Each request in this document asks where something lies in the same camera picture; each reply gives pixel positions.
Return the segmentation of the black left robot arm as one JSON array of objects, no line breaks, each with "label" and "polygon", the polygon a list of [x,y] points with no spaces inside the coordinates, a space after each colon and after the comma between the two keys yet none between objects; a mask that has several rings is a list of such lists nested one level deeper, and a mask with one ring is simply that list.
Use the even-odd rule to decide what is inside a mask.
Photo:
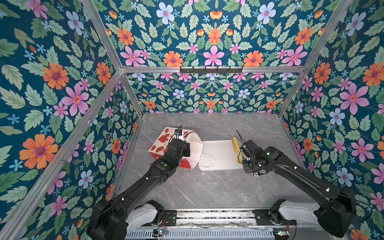
[{"label": "black left robot arm", "polygon": [[109,201],[96,203],[87,226],[87,235],[93,240],[123,240],[127,235],[126,220],[136,204],[170,178],[182,159],[190,155],[189,143],[173,139],[168,145],[168,151],[154,161],[132,186]]}]

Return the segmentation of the black hook rail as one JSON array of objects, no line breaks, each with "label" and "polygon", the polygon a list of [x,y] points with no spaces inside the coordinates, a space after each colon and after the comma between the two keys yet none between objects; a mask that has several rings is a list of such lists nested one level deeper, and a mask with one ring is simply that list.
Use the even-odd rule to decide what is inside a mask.
[{"label": "black hook rail", "polygon": [[238,74],[243,72],[243,67],[180,67],[181,74]]}]

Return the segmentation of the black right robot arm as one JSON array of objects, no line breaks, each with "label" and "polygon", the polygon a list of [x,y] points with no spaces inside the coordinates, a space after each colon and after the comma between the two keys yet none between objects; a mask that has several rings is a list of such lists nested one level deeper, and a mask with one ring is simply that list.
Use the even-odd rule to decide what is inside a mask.
[{"label": "black right robot arm", "polygon": [[275,147],[262,149],[252,140],[240,147],[242,165],[247,174],[261,176],[275,173],[309,195],[314,203],[277,200],[269,210],[271,222],[302,221],[320,225],[334,237],[342,238],[356,216],[354,192],[328,184],[308,173]]}]

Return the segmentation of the white plastic tray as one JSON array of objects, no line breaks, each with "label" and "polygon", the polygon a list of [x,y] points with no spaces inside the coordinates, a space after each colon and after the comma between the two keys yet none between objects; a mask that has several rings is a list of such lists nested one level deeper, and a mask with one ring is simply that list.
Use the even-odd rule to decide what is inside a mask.
[{"label": "white plastic tray", "polygon": [[198,167],[201,171],[242,170],[232,140],[203,141]]}]

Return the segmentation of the red white paper bag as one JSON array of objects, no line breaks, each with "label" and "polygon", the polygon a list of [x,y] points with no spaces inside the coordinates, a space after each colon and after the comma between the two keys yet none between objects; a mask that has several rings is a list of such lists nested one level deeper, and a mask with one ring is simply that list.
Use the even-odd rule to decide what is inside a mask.
[{"label": "red white paper bag", "polygon": [[179,167],[192,170],[199,166],[210,168],[214,165],[211,156],[203,153],[203,142],[193,130],[182,127],[165,127],[149,149],[150,155],[158,160],[166,156]]}]

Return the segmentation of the long yellow fake bread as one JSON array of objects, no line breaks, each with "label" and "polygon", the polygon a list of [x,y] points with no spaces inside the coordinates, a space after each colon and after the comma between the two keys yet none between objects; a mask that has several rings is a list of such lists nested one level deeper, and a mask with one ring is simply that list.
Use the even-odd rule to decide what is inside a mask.
[{"label": "long yellow fake bread", "polygon": [[236,138],[236,137],[232,137],[232,144],[233,144],[233,148],[234,148],[234,151],[235,151],[235,154],[237,156],[237,162],[239,164],[242,164],[242,150],[241,150],[241,146],[240,146],[240,142],[239,140]]}]

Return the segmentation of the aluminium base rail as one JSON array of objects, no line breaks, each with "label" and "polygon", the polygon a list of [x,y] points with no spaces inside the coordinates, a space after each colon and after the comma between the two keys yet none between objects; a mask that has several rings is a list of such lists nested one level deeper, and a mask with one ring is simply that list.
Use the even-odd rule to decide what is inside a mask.
[{"label": "aluminium base rail", "polygon": [[165,221],[166,226],[181,225],[239,225],[246,226],[281,226],[298,223],[318,226],[320,223],[314,214],[314,204],[297,206],[290,204],[282,208],[253,209],[174,209],[160,213],[158,225]]}]

